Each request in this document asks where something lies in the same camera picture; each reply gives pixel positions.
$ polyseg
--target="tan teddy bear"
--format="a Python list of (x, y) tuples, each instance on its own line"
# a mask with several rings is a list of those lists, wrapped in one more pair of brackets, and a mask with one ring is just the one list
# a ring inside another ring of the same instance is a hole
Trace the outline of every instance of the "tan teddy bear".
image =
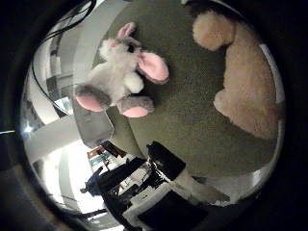
[(256, 34), (245, 23), (214, 11), (201, 13), (192, 31), (194, 40), (206, 49), (227, 45), (224, 89), (215, 97), (216, 109), (255, 137), (275, 139), (282, 110)]

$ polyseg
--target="pink bunny foot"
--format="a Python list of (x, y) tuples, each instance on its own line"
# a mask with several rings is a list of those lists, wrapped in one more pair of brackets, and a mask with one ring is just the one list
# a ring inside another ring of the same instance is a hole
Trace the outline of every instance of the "pink bunny foot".
[(146, 96), (128, 96), (117, 103), (119, 112), (127, 117), (143, 117), (154, 111), (153, 102)]

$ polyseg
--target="stuffed animal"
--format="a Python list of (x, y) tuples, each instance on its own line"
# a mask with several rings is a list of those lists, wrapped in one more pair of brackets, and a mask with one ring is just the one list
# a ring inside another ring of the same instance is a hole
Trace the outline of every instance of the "stuffed animal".
[(139, 73), (154, 84), (164, 84), (168, 69), (162, 58), (142, 51), (141, 43), (130, 37), (135, 29), (135, 23), (128, 23), (118, 31), (117, 38), (102, 42), (99, 53), (106, 62), (97, 65), (89, 74), (90, 80), (75, 89), (76, 100), (83, 108), (102, 112), (117, 106), (128, 117), (153, 112), (152, 100), (136, 95), (143, 89)]
[[(197, 7), (201, 1), (191, 2)], [(276, 104), (270, 65), (254, 31), (237, 16), (208, 10), (197, 16), (192, 32), (196, 43), (206, 49), (227, 46), (224, 89), (216, 94), (216, 109), (255, 137), (275, 139), (282, 109)]]

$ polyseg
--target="bunny eye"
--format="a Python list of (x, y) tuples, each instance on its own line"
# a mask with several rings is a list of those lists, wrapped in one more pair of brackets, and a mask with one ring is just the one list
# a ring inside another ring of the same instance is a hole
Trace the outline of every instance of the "bunny eye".
[(133, 45), (128, 45), (127, 51), (130, 52), (130, 53), (134, 53), (134, 51), (135, 51), (135, 46), (133, 46)]

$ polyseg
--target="stuffed bunny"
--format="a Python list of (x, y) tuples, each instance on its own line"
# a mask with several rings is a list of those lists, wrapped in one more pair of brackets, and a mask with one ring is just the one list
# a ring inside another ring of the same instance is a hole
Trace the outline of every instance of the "stuffed bunny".
[[(210, 3), (210, 9), (204, 3)], [(224, 89), (217, 93), (214, 106), (255, 137), (275, 139), (283, 113), (281, 105), (276, 103), (274, 79), (260, 40), (239, 16), (213, 11), (214, 4), (201, 0), (188, 2), (191, 12), (204, 7), (192, 26), (195, 42), (211, 51), (227, 46)]]
[(130, 37), (135, 28), (135, 23), (128, 23), (118, 31), (117, 38), (102, 42), (99, 54), (106, 62), (97, 65), (89, 74), (90, 80), (75, 89), (76, 100), (83, 108), (102, 112), (117, 106), (128, 117), (153, 112), (149, 97), (132, 95), (143, 89), (139, 73), (154, 84), (164, 84), (168, 69), (162, 58), (142, 51), (141, 44)]

